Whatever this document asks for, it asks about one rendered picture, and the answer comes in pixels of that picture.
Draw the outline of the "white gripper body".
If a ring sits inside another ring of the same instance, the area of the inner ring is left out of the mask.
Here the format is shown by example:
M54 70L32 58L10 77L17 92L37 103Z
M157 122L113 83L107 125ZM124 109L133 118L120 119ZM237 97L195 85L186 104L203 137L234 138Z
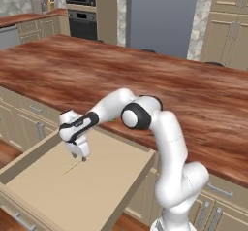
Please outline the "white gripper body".
M81 158L87 158L90 155L90 147L87 143L87 138L85 135L81 135L73 143L67 143L66 147L71 154L74 153Z

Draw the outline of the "thin yellow straw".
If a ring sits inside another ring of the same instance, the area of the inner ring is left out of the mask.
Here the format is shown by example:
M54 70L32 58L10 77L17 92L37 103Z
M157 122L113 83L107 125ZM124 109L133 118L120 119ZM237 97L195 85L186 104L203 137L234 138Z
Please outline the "thin yellow straw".
M71 167L69 167L67 170L65 170L65 171L63 172L63 174L66 175L67 173L69 173L70 171L72 171L74 168L76 168L77 165L78 165L79 163L81 163L81 162L82 162L82 161L80 160L80 161L78 161L77 163L73 164Z

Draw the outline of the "open beige drawer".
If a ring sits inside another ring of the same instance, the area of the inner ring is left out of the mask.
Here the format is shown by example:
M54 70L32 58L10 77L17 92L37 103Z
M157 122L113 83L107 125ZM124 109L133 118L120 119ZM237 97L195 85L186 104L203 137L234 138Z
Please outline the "open beige drawer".
M10 162L0 170L0 208L19 212L35 231L111 231L157 154L100 128L87 142L87 161L66 175L82 158L70 155L57 132Z

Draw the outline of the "beige drawer front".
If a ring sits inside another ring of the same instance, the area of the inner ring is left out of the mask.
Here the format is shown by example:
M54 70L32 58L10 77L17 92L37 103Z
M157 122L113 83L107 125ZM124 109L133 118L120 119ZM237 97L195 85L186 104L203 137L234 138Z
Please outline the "beige drawer front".
M40 102L34 101L32 99L29 99L27 97L24 96L20 96L20 104L21 104L21 108L27 112L30 112L34 115L40 116L41 118L46 119L47 121L50 122L54 122L54 123L58 123L59 122L59 114L60 112L49 107L46 106ZM32 111L29 106L33 105L34 107L36 107L37 109L43 109L42 113L37 113Z
M207 184L203 188L206 192L216 195L217 197L223 198L225 201L229 201L243 209L248 210L248 189L226 181L217 176L210 175L207 183L211 182L212 185L217 186L225 191L232 191L233 197L226 197L225 195L218 193L212 189L207 188Z

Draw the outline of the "beige cupboard door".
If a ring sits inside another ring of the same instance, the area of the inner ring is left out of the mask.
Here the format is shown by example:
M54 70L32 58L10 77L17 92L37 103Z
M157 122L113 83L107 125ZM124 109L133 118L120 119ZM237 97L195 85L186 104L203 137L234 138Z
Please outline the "beige cupboard door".
M40 123L40 120L37 117L30 114L26 114L22 111L17 112L17 117L22 132L24 149L28 150L40 142L36 128L36 122L39 121Z
M209 202L209 207L206 211L206 215L204 217L204 221L202 222L201 228L198 228L197 222L198 222L198 219L199 219L200 214L202 212L204 202ZM209 213L211 211L212 204L213 204L213 200L211 198L207 197L206 195L203 195L203 194L200 194L198 196L197 200L195 201L195 203L193 204L193 206L189 212L189 220L192 223L192 225L197 229L197 231L203 231L204 230L204 226L208 220L208 216L209 216Z
M3 126L4 140L11 146L21 149L16 124L12 115L12 109L3 103L0 103L0 122Z
M42 124L42 123L45 125L46 137L47 137L48 135L50 135L52 132L54 132L54 131L57 129L56 126L54 126L54 125L52 125L52 124L50 124L50 123L48 123L48 122L42 121L42 122L40 123L40 133L41 133L42 139L44 139L44 137L43 137L43 132L42 132L42 130L41 130L41 124Z
M208 227L218 207L222 208L222 213L214 231L248 231L248 212L222 204L218 201L215 202L214 207L212 208L211 215L205 225L204 231L208 231Z
M146 226L150 222L156 178L157 170L152 168L125 209L127 215L130 215Z

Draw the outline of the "beige base cupboards run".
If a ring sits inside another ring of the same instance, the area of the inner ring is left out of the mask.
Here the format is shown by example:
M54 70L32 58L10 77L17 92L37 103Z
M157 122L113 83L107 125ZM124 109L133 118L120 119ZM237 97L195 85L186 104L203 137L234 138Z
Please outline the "beige base cupboards run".
M71 35L69 21L66 16L51 16L19 23L17 31L22 44L57 34Z

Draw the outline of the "silver dishwasher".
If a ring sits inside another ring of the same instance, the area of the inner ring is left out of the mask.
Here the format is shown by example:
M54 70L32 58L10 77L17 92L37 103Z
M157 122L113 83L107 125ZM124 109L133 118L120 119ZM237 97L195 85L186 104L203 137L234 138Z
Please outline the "silver dishwasher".
M15 47L20 44L15 25L0 28L0 50Z

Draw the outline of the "beige oven housing cupboard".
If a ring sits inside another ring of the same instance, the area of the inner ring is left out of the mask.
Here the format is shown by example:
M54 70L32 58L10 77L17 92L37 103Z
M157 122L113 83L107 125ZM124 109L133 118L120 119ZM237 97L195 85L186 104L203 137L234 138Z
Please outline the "beige oven housing cupboard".
M117 44L117 0L96 0L98 39Z

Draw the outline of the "silver toaster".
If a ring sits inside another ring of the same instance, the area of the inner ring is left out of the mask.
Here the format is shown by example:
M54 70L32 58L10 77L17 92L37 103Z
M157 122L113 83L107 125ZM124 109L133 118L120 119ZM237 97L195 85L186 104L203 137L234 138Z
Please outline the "silver toaster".
M31 3L35 14L43 15L48 11L47 0L31 0Z

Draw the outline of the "grey fridge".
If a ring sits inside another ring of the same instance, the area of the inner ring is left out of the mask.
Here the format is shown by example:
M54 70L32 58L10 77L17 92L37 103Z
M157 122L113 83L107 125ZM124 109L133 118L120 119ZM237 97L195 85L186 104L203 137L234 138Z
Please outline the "grey fridge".
M127 0L127 46L186 58L197 0Z

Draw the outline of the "tall beige cupboards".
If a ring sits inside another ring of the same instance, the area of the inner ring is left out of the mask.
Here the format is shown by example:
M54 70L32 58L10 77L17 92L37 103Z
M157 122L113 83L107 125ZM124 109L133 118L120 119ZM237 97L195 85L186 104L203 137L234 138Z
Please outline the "tall beige cupboards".
M248 0L212 0L200 61L248 72Z

